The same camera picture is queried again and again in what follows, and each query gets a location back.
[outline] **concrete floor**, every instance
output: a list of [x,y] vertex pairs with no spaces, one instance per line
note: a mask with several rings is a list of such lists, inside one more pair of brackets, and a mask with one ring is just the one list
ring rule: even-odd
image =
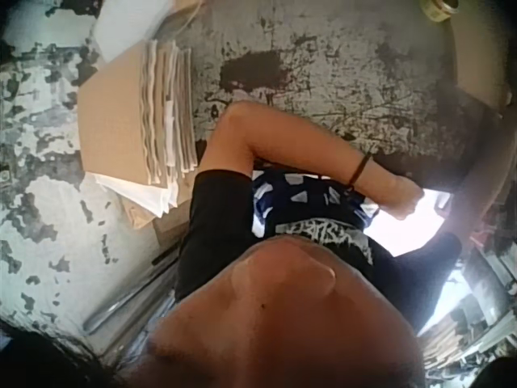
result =
[[451,190],[464,176],[483,108],[456,89],[450,25],[432,23],[418,1],[207,4],[180,36],[181,18],[158,34],[193,48],[199,139],[230,102],[256,99],[327,127],[423,187]]
[[93,11],[22,1],[0,68],[0,314],[71,334],[158,253],[153,227],[132,230],[117,196],[82,170],[76,102],[98,60]]

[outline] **hand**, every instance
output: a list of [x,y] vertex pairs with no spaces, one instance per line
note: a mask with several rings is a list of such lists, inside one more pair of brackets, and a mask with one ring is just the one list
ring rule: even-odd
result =
[[404,176],[396,176],[388,199],[380,204],[380,209],[397,220],[404,220],[414,213],[423,195],[423,190],[415,182]]

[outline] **cardboard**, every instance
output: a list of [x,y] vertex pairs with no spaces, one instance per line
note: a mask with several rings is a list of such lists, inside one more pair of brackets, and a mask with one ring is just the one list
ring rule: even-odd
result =
[[152,214],[149,210],[142,208],[140,205],[135,204],[132,200],[124,196],[119,196],[120,202],[122,203],[122,207],[126,215],[128,216],[128,220],[133,229],[141,229],[144,226],[150,224],[154,218],[154,214]]
[[169,214],[153,221],[158,243],[161,247],[169,247],[187,232],[191,202],[183,202],[178,208],[171,209]]
[[85,171],[148,184],[141,138],[140,76],[145,42],[97,72],[78,92]]

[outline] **black bracelet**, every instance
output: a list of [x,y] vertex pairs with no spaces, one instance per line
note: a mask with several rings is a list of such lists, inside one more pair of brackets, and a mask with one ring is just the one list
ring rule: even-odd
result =
[[355,182],[357,182],[357,179],[359,179],[359,177],[363,173],[364,168],[366,167],[366,163],[368,163],[368,160],[370,160],[371,158],[372,158],[372,154],[370,154],[369,152],[366,155],[364,155],[363,160],[361,161],[361,163],[357,167],[357,170],[355,170],[355,173],[353,174],[352,178],[350,179],[350,182],[348,184],[348,190],[351,191],[354,189]]

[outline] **black hair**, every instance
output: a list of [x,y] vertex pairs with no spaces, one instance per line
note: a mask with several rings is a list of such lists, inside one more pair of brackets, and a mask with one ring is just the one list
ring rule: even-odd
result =
[[122,388],[120,365],[108,365],[79,339],[16,327],[0,319],[2,380],[22,388]]
[[517,356],[502,357],[489,363],[477,376],[471,388],[510,388],[517,386]]

